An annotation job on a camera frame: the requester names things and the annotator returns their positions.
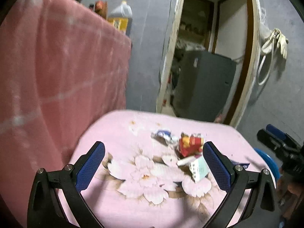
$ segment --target yellow label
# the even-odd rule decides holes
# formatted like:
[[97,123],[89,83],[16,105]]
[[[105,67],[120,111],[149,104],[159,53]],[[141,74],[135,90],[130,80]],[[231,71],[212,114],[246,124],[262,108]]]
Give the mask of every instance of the yellow label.
[[108,18],[108,22],[113,25],[116,29],[122,31],[126,34],[127,26],[128,26],[128,18]]

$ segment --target doorway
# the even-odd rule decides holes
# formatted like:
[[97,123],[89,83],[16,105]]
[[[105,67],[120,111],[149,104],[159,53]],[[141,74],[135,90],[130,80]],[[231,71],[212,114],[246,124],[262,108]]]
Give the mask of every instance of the doorway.
[[170,45],[166,55],[158,112],[237,123],[246,107],[246,96],[250,95],[252,78],[247,76],[252,75],[257,54],[253,33],[254,16],[258,16],[256,4],[254,0],[253,11],[253,0],[184,0],[172,60]]

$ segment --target blue stool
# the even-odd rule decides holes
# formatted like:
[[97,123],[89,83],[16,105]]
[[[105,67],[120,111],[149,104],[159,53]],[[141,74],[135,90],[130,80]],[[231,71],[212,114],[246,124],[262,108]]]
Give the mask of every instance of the blue stool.
[[266,162],[266,164],[270,168],[273,176],[275,177],[275,181],[277,182],[277,180],[280,178],[280,172],[279,172],[279,168],[278,168],[276,162],[267,153],[263,152],[262,150],[257,149],[257,148],[254,148],[254,150]]

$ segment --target gray wall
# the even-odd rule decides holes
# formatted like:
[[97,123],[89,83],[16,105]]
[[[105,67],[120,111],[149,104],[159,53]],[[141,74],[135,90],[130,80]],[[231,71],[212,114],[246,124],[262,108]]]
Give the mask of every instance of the gray wall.
[[278,61],[263,90],[255,88],[238,126],[253,146],[270,155],[256,133],[272,123],[295,140],[304,140],[304,23],[289,0],[260,0],[270,29],[281,29],[289,39],[287,61]]
[[[85,6],[96,0],[82,0]],[[108,2],[108,12],[122,0]],[[132,8],[133,22],[130,38],[133,43],[127,82],[127,109],[154,112],[160,87],[159,69],[163,66],[162,51],[169,19],[170,0],[126,0]],[[171,13],[166,35],[174,19],[176,0],[171,2]]]

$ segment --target flower center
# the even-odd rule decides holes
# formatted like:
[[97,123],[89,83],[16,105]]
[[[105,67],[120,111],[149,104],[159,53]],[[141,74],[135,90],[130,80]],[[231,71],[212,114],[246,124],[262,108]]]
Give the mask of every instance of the flower center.
[[145,175],[143,175],[143,176],[142,176],[142,178],[141,178],[141,179],[143,179],[143,180],[147,180],[149,177],[150,177],[149,175],[146,175],[146,174],[145,174]]

